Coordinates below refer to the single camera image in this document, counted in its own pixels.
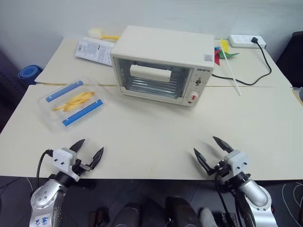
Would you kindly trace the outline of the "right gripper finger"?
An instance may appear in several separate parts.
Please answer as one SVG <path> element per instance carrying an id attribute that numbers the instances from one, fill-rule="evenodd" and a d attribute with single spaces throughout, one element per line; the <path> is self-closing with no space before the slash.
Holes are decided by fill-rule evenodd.
<path id="1" fill-rule="evenodd" d="M 223 141 L 222 139 L 216 136 L 213 136 L 213 139 L 222 150 L 226 151 L 227 153 L 233 152 L 233 148 L 227 142 Z"/>
<path id="2" fill-rule="evenodd" d="M 214 174 L 214 169 L 211 168 L 207 162 L 206 162 L 206 159 L 204 158 L 204 156 L 199 152 L 197 151 L 195 148 L 194 148 L 194 153 L 195 153 L 195 156 L 198 160 L 198 162 L 200 163 L 200 165 L 204 168 L 204 170 L 206 171 L 206 173 L 208 175 L 213 175 Z"/>

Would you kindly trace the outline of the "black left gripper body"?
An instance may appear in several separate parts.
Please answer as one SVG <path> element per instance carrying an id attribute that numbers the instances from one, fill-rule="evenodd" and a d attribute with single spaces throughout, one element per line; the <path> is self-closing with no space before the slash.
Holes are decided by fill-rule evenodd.
<path id="1" fill-rule="evenodd" d="M 72 171 L 76 175 L 81 176 L 84 172 L 89 172 L 90 170 L 91 167 L 89 165 L 82 164 L 82 161 L 76 158 L 75 164 L 72 166 Z"/>

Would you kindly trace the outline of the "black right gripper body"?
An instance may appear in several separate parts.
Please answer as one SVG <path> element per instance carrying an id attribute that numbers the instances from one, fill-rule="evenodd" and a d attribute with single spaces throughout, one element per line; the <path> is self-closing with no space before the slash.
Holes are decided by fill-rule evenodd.
<path id="1" fill-rule="evenodd" d="M 215 182 L 225 183 L 237 175 L 237 162 L 234 160 L 222 159 L 218 163 L 218 169 L 214 177 Z"/>

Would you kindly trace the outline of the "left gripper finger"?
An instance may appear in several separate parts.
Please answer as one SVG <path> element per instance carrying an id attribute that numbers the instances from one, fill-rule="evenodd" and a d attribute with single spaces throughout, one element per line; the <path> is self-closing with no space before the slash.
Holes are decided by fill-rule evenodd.
<path id="1" fill-rule="evenodd" d="M 79 141 L 77 141 L 75 144 L 73 144 L 70 147 L 70 150 L 74 151 L 74 152 L 78 152 L 80 150 L 80 148 L 82 147 L 83 143 L 85 142 L 85 139 L 81 139 Z"/>
<path id="2" fill-rule="evenodd" d="M 104 152 L 104 147 L 102 147 L 93 157 L 91 163 L 90 163 L 90 168 L 91 169 L 94 169 L 98 163 L 100 162 L 101 158 L 102 158 L 102 155 L 103 155 L 103 152 Z"/>

